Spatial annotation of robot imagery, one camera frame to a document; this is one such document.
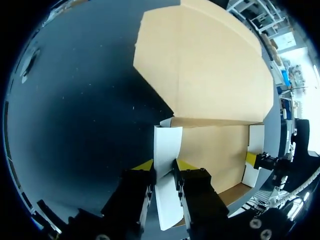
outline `dark blue surface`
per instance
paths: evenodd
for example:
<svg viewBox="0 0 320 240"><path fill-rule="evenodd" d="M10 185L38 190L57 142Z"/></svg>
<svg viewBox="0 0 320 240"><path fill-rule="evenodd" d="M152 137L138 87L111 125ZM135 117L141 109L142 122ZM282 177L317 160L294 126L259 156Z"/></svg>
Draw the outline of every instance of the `dark blue surface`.
<svg viewBox="0 0 320 240"><path fill-rule="evenodd" d="M94 0L34 37L41 53L7 97L12 161L34 206L43 199L65 221L78 208L99 214L121 170L153 157L154 125L172 111L133 68L134 46L145 11L177 4ZM265 146L278 152L278 105L264 123ZM184 227L160 230L153 199L143 238L186 236Z"/></svg>

